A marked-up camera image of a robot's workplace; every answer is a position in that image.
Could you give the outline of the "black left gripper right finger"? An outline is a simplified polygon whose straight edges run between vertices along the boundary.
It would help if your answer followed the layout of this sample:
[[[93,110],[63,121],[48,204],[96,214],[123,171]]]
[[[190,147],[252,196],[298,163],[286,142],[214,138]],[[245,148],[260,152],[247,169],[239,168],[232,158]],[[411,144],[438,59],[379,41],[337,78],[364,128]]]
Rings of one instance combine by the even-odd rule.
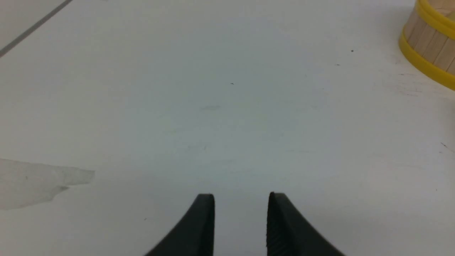
[[[267,209],[268,256],[343,256],[284,193],[271,192]]]

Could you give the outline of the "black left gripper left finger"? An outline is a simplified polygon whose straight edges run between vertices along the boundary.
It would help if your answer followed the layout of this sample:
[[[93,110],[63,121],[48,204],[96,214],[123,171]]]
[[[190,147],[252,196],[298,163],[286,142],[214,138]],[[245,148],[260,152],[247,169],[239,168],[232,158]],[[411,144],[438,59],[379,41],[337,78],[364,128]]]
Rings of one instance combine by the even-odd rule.
[[[214,253],[215,199],[200,193],[182,219],[147,256],[212,256]]]

